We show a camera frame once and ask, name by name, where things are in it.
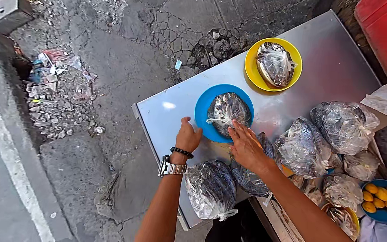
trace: white road line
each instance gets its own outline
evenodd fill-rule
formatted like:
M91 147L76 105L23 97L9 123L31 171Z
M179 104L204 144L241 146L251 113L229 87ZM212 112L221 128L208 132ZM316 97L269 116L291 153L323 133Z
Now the white road line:
M43 211L41 211L38 204L37 197L32 189L28 177L26 176L23 164L19 157L19 152L14 146L11 134L5 126L4 120L0 113L0 155L8 169L11 181L16 188L20 199L29 212L35 228L38 231L42 242L55 242L49 225L44 218Z

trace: cracked pavement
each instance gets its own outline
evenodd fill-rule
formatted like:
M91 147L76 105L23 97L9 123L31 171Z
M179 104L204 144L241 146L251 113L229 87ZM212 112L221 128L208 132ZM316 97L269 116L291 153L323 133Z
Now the cracked pavement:
M79 55L98 75L94 91L104 94L93 103L103 135L80 132L40 146L74 236L133 241L157 188L156 161L133 103L302 24L318 1L35 1L36 19L11 37L31 59L51 48ZM203 241L210 227L210 221L188 232L178 227L176 240Z

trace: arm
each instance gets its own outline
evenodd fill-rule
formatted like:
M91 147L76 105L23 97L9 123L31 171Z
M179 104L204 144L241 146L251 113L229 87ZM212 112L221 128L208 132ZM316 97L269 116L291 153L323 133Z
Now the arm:
M255 133L233 121L235 130L229 128L234 141L230 146L235 160L255 172L270 188L289 218L306 242L351 242L344 231L304 195L277 167L273 159L266 157Z
M175 146L192 153L200 143L202 129L194 132L189 124L191 118L181 119ZM186 164L187 156L174 152L170 156L172 164ZM177 223L178 198L182 175L165 175L156 191L152 202L143 218L135 242L173 242Z

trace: hand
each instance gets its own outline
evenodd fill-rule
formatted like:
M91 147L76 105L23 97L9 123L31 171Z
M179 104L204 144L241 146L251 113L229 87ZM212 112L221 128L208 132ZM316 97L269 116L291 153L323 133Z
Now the hand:
M250 128L239 124L235 119L232 120L232 124L235 130L228 127L228 131L234 145L229 148L238 163L258 175L274 167L277 168L274 160L265 155L255 133Z
M192 153L200 144L202 129L198 128L195 132L189 121L191 117L181 119L181 127L175 139L175 147Z

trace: metal watch band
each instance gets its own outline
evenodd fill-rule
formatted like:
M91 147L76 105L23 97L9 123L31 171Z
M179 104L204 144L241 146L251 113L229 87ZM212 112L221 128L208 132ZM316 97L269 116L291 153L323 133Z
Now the metal watch band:
M159 164L159 177L164 177L167 174L182 175L186 172L187 164L171 164L169 162L169 155L163 156Z

